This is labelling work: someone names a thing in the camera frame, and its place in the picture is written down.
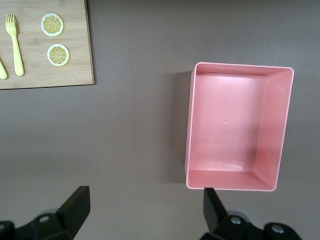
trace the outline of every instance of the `gray background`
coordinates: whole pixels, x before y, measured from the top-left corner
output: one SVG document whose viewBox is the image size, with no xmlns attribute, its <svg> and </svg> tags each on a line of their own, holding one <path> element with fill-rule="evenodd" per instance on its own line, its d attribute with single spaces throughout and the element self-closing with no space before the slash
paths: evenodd
<svg viewBox="0 0 320 240">
<path fill-rule="evenodd" d="M 278 187 L 218 191 L 229 210 L 316 240 L 319 1 L 89 0 L 95 85 L 0 92 L 0 213 L 19 227 L 89 185 L 77 240 L 196 240 L 203 191 L 185 185 L 190 72 L 200 61 L 289 66 Z"/>
</svg>

